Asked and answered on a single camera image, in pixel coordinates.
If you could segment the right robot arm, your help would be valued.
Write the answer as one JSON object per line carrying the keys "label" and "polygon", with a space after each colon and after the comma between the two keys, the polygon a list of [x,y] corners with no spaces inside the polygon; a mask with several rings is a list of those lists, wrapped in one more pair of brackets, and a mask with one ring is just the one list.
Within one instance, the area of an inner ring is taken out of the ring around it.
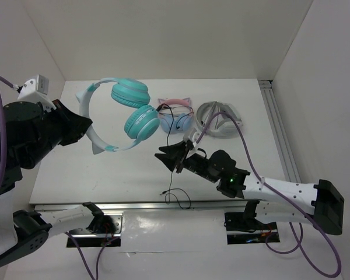
{"label": "right robot arm", "polygon": [[250,229],[271,222],[313,223],[324,233],[341,235],[344,197],[332,182],[293,183],[261,177],[236,166],[224,150],[210,157],[192,150],[190,141],[162,146],[155,157],[171,172],[188,170],[216,183],[216,189],[228,198],[247,201],[243,222]]}

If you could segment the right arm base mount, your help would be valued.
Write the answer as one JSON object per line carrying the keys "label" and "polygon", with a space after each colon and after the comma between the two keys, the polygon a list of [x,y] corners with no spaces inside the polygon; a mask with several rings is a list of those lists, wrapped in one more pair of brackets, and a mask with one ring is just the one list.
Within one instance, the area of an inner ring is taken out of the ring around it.
{"label": "right arm base mount", "polygon": [[248,201],[242,212],[225,212],[227,244],[279,243],[275,222],[262,223],[256,219],[258,201]]}

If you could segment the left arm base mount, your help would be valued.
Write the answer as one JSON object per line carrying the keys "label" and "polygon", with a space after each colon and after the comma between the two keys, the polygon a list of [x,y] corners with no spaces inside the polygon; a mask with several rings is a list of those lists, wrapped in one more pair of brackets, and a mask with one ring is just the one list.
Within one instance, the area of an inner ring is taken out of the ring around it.
{"label": "left arm base mount", "polygon": [[122,212],[105,212],[104,221],[96,230],[84,228],[74,229],[69,234],[76,240],[81,248],[98,248],[109,242],[107,247],[121,246],[121,233],[123,229]]}

